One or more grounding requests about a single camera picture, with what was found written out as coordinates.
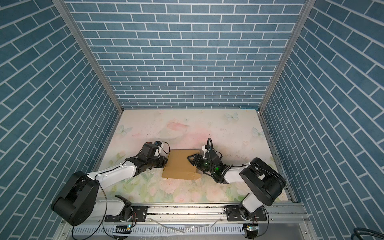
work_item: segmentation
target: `black wire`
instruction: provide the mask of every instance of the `black wire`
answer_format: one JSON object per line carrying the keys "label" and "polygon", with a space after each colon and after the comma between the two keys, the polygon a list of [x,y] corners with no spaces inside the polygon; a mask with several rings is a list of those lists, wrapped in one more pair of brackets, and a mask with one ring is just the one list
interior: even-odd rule
{"label": "black wire", "polygon": [[225,212],[225,214],[230,214],[230,213],[232,213],[232,211],[228,211],[228,212],[227,212],[227,211],[225,210],[225,207],[224,207],[224,212]]}
{"label": "black wire", "polygon": [[116,238],[114,238],[114,237],[112,237],[111,235],[109,235],[109,234],[106,232],[105,228],[104,228],[104,218],[105,218],[105,215],[107,214],[108,201],[107,201],[107,195],[105,194],[104,189],[101,187],[100,182],[99,182],[99,181],[97,181],[97,182],[98,182],[98,184],[99,184],[99,186],[100,186],[100,188],[101,188],[101,191],[103,192],[104,197],[105,197],[105,212],[104,212],[104,216],[103,216],[103,218],[101,219],[101,225],[103,226],[103,231],[104,231],[104,233],[105,233],[106,235],[108,235],[109,237],[111,237],[111,238],[113,238],[113,239],[116,240]]}
{"label": "black wire", "polygon": [[356,227],[353,229],[353,233],[351,235],[351,240],[354,240],[355,236],[358,239],[363,240],[361,235],[368,235],[368,236],[373,236],[373,237],[377,237],[380,239],[384,239],[384,234],[382,234],[382,233],[379,233],[379,232],[376,232],[376,231],[373,231],[373,230],[370,230],[367,228]]}
{"label": "black wire", "polygon": [[279,176],[277,176],[275,173],[270,173],[269,171],[267,171],[267,170],[265,170],[263,168],[259,168],[259,169],[261,169],[261,170],[269,173],[270,175],[274,176],[275,178],[277,178],[280,181],[280,191],[281,192],[283,191],[285,184],[284,184],[284,181]]}
{"label": "black wire", "polygon": [[95,181],[99,184],[99,187],[100,187],[101,190],[103,191],[103,193],[104,193],[104,197],[105,197],[105,211],[104,211],[103,218],[101,219],[101,223],[100,223],[99,226],[96,228],[96,230],[95,230],[91,235],[89,235],[88,237],[83,238],[83,239],[76,239],[76,238],[74,238],[74,236],[73,236],[73,230],[74,230],[74,227],[73,227],[73,228],[72,228],[72,238],[73,238],[74,240],[86,240],[86,239],[90,238],[91,236],[93,236],[93,235],[99,230],[99,228],[100,228],[101,225],[103,225],[103,230],[104,230],[104,232],[106,233],[106,231],[105,231],[105,229],[104,229],[104,218],[105,218],[105,215],[107,214],[107,195],[105,194],[103,188],[101,187],[100,182],[99,182],[98,180],[96,180],[96,177],[95,177]]}
{"label": "black wire", "polygon": [[263,236],[263,235],[268,231],[268,227],[269,227],[269,213],[268,213],[268,211],[266,210],[266,208],[264,208],[264,210],[265,210],[265,212],[266,212],[267,215],[268,215],[268,223],[267,223],[265,232],[263,232],[263,234],[257,236],[256,238]]}
{"label": "black wire", "polygon": [[216,149],[215,148],[213,148],[213,150],[215,150],[215,152],[218,152],[218,153],[220,153],[220,160],[223,158],[223,154],[221,153],[221,152],[219,152],[219,151],[216,151]]}
{"label": "black wire", "polygon": [[212,139],[209,137],[207,139],[207,149],[208,150],[213,150],[213,148],[214,148],[214,144],[212,143]]}
{"label": "black wire", "polygon": [[72,228],[72,238],[73,238],[74,240],[86,240],[86,239],[90,238],[91,236],[93,236],[93,235],[99,230],[101,224],[102,224],[102,222],[99,224],[99,226],[96,228],[96,230],[95,230],[91,235],[89,235],[88,237],[83,238],[83,239],[77,239],[77,238],[74,238],[74,236],[73,236],[73,229],[74,229],[74,227],[73,227],[73,228]]}
{"label": "black wire", "polygon": [[360,237],[361,239],[363,239],[361,236],[362,235],[368,235],[368,236],[372,236],[372,237],[377,237],[377,238],[380,238],[380,239],[384,239],[384,236],[381,236],[381,235],[377,235],[377,234],[374,234],[374,233],[369,233],[369,232],[364,232],[364,233],[359,233],[358,235],[356,235],[356,234],[352,234],[351,235],[351,240],[354,240],[354,237],[356,236],[356,237]]}
{"label": "black wire", "polygon": [[103,174],[103,173],[106,173],[106,172],[110,172],[110,171],[113,171],[113,170],[115,170],[115,169],[117,169],[117,168],[119,168],[120,167],[120,165],[118,165],[117,167],[115,167],[114,169],[111,169],[111,170],[108,170],[108,171],[105,171],[105,172],[98,172],[97,174]]}
{"label": "black wire", "polygon": [[170,153],[170,146],[169,146],[169,143],[167,143],[167,142],[164,142],[164,143],[166,143],[167,145],[168,145],[168,152],[165,152],[165,150],[161,147],[161,146],[159,146],[161,149],[163,149],[163,151],[164,151],[164,153],[165,154],[169,154]]}
{"label": "black wire", "polygon": [[139,153],[141,152],[141,150],[143,150],[143,148],[144,148],[144,145],[141,147],[140,151],[139,151],[134,157],[137,157],[137,156],[139,155]]}
{"label": "black wire", "polygon": [[252,166],[251,164],[242,164],[241,166],[232,166],[232,167],[245,167],[245,166]]}
{"label": "black wire", "polygon": [[135,213],[135,224],[132,225],[130,228],[133,228],[134,226],[136,226],[136,223],[137,223],[137,214]]}
{"label": "black wire", "polygon": [[220,178],[220,180],[219,180],[219,183],[223,183],[225,174],[226,174],[226,173],[228,172],[228,170],[230,170],[231,168],[232,168],[232,165],[228,165],[228,166],[223,170],[223,172],[222,172],[222,174],[221,174],[221,178]]}

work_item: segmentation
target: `table surface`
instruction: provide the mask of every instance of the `table surface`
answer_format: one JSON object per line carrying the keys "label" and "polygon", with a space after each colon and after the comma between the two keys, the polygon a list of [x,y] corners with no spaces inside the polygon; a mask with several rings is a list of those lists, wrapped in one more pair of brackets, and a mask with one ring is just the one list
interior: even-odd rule
{"label": "table surface", "polygon": [[[244,109],[125,110],[99,170],[135,156],[145,142],[160,140],[171,149],[201,149],[209,137],[225,164],[239,165],[258,157],[276,170],[257,112]],[[145,171],[105,192],[135,203],[239,202],[250,192],[244,182],[218,184],[205,174],[197,180],[161,175],[162,169]],[[286,200],[285,191],[276,199]]]}

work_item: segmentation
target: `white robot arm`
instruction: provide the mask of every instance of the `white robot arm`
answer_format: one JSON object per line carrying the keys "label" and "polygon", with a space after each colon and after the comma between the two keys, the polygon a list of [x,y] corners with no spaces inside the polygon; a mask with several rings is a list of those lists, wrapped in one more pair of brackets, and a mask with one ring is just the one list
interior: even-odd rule
{"label": "white robot arm", "polygon": [[51,209],[72,226],[77,226],[88,217],[107,215],[117,216],[122,222],[131,216],[131,202],[122,196],[108,198],[106,210],[105,198],[97,198],[99,187],[102,189],[123,179],[134,177],[155,168],[164,168],[167,158],[161,156],[162,143],[147,142],[135,157],[126,158],[117,166],[97,172],[72,174],[57,197]]}
{"label": "white robot arm", "polygon": [[251,193],[239,204],[240,214],[246,220],[251,219],[262,205],[272,205],[286,185],[285,179],[258,157],[242,166],[223,164],[222,156],[217,155],[210,138],[202,150],[203,156],[195,154],[188,157],[192,165],[205,174],[210,172],[209,175],[217,183],[245,182],[250,188]]}

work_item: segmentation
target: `metal bracket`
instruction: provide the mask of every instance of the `metal bracket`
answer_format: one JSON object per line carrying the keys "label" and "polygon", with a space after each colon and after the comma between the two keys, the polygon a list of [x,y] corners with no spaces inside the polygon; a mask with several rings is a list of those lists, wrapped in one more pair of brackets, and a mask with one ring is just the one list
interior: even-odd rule
{"label": "metal bracket", "polygon": [[289,197],[291,198],[292,202],[297,202],[297,197],[296,197],[295,192],[293,191],[293,187],[289,181],[288,174],[283,167],[283,162],[281,161],[281,158],[280,158],[280,155],[277,151],[275,142],[273,141],[273,138],[272,138],[272,135],[269,131],[268,125],[266,124],[264,114],[261,112],[258,112],[257,115],[259,116],[260,124],[262,126],[263,131],[264,131],[265,139],[268,142],[269,149],[271,150],[273,159],[275,160],[276,168],[277,168],[278,172],[285,178],[286,187],[288,188]]}
{"label": "metal bracket", "polygon": [[299,226],[304,240],[318,240],[311,222],[299,223]]}
{"label": "metal bracket", "polygon": [[[136,214],[136,222],[145,222],[145,219],[147,217],[148,207],[147,206],[132,206],[132,209],[133,209],[132,212],[134,214]],[[105,216],[104,222],[119,222],[119,223],[123,223],[123,222],[120,221],[118,216],[111,216],[111,215]]]}
{"label": "metal bracket", "polygon": [[[224,207],[224,211],[227,214],[227,221],[228,222],[238,222],[238,221],[244,221],[243,217],[241,216],[239,212],[239,206],[238,205],[227,205]],[[249,221],[266,221],[266,214],[264,207],[259,207],[255,211],[255,218],[252,218]]]}

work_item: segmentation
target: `blue brick wall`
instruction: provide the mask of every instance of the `blue brick wall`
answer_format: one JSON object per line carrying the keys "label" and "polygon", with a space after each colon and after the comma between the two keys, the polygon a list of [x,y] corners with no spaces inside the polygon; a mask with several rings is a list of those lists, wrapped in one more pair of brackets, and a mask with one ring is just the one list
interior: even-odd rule
{"label": "blue brick wall", "polygon": [[384,231],[383,13],[382,1],[317,0],[265,108],[320,239]]}
{"label": "blue brick wall", "polygon": [[125,108],[257,108],[303,2],[66,1]]}
{"label": "blue brick wall", "polygon": [[117,110],[51,0],[0,1],[0,239],[50,239]]}

